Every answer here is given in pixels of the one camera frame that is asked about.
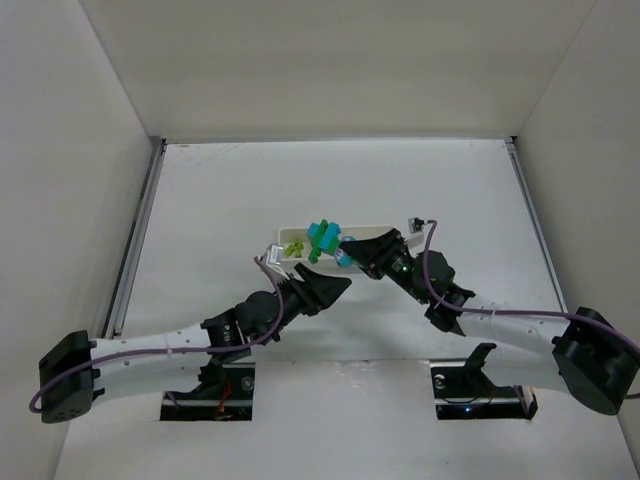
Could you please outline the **teal and green lego figure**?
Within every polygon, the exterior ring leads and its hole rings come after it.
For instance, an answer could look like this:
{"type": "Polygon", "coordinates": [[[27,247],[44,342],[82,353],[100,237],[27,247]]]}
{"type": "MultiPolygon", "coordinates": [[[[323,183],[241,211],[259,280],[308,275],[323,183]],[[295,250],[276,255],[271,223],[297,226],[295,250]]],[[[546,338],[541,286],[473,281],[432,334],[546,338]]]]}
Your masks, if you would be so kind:
{"type": "Polygon", "coordinates": [[[320,223],[311,223],[306,231],[310,250],[307,259],[317,264],[323,254],[331,256],[340,268],[353,266],[353,259],[341,247],[342,229],[335,222],[323,219],[320,223]]]}

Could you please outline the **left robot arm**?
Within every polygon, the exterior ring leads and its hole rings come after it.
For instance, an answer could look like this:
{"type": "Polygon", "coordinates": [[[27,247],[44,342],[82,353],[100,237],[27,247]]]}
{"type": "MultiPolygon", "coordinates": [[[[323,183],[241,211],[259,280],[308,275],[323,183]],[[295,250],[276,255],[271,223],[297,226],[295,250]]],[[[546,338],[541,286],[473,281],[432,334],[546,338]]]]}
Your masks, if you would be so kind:
{"type": "Polygon", "coordinates": [[[30,411],[45,424],[63,423],[112,399],[218,384],[222,365],[279,341],[296,317],[330,308],[352,284],[302,264],[295,271],[278,280],[265,268],[271,291],[256,291],[221,314],[168,333],[128,339],[67,334],[38,362],[40,386],[30,411]]]}

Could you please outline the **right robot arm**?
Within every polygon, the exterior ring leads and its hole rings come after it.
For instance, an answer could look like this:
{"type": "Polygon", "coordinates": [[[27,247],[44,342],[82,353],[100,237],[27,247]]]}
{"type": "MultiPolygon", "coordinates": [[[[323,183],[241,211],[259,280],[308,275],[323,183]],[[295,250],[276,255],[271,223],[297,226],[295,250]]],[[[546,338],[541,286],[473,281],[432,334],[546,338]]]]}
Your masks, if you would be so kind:
{"type": "Polygon", "coordinates": [[[340,248],[367,276],[387,277],[425,305],[438,330],[483,339],[465,364],[477,389],[515,384],[556,390],[604,415],[617,414],[630,398],[639,348],[598,311],[509,309],[457,285],[442,253],[425,248],[412,255],[396,229],[340,248]]]}

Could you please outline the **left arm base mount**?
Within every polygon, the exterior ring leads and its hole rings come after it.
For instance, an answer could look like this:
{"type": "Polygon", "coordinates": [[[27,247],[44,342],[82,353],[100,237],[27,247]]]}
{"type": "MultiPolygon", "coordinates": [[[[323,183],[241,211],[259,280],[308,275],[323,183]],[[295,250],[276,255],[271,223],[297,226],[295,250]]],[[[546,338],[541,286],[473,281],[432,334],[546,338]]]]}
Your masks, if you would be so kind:
{"type": "Polygon", "coordinates": [[[187,392],[165,392],[161,421],[244,422],[253,417],[255,364],[212,364],[187,392]]]}

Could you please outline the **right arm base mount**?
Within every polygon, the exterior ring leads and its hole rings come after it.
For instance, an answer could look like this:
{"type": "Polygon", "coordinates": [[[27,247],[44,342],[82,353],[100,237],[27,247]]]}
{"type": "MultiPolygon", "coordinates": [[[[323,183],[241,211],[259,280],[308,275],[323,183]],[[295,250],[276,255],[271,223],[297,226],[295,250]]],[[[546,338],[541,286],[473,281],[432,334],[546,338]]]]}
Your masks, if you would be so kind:
{"type": "Polygon", "coordinates": [[[521,385],[496,385],[484,373],[494,343],[480,343],[467,358],[430,363],[436,417],[440,421],[530,421],[538,412],[535,391],[521,385]]]}

